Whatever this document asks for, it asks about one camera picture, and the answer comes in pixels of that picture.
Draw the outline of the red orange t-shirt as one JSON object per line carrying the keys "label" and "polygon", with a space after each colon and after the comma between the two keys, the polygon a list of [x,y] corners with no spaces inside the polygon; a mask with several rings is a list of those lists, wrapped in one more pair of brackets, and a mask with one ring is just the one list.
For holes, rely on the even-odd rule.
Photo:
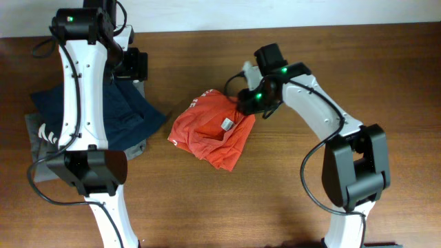
{"label": "red orange t-shirt", "polygon": [[207,90],[178,116],[167,139],[216,169],[230,172],[243,153],[255,122],[255,116],[237,111],[224,94]]}

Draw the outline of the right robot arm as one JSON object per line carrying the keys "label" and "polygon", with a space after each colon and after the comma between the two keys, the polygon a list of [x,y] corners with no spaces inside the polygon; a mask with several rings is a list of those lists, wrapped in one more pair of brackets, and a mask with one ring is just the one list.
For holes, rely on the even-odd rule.
{"label": "right robot arm", "polygon": [[[303,63],[282,65],[264,72],[246,61],[238,74],[247,88],[238,95],[238,108],[246,115],[267,118],[281,104],[293,109],[319,139],[303,158],[300,181],[308,197],[331,214],[323,247],[364,247],[367,216],[391,184],[389,152],[384,130],[366,126],[344,111],[319,85]],[[307,186],[308,160],[325,150],[322,185],[332,203],[321,203]]]}

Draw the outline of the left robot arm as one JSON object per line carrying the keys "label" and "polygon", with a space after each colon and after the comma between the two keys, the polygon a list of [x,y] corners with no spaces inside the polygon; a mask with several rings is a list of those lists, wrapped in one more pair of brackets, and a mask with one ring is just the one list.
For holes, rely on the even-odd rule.
{"label": "left robot arm", "polygon": [[131,47],[130,26],[116,24],[122,9],[118,1],[84,1],[52,20],[63,64],[63,122],[59,152],[47,166],[84,197],[105,247],[140,247],[124,199],[127,159],[108,149],[103,120],[106,83],[147,78],[147,53]]}

